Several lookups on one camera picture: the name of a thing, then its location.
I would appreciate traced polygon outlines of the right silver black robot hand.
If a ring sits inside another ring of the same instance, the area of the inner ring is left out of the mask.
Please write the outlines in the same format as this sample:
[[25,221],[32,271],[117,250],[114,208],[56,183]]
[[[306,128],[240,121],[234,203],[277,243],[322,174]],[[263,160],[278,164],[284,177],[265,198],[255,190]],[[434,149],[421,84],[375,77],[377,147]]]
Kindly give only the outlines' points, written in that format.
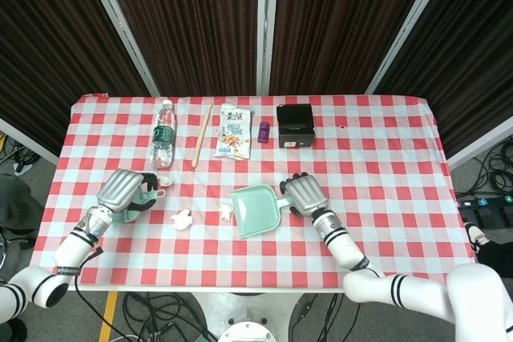
[[329,208],[329,201],[318,181],[306,172],[294,173],[291,178],[281,181],[279,188],[282,195],[289,195],[292,200],[289,210],[296,216],[313,218]]

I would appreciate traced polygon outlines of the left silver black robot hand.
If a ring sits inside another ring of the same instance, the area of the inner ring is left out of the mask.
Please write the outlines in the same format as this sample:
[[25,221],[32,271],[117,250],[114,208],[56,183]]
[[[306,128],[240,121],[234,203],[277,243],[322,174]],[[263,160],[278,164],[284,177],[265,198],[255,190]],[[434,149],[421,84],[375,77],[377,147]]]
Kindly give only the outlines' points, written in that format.
[[155,174],[118,169],[106,181],[96,198],[115,223],[136,220],[152,208],[158,198],[159,181]]

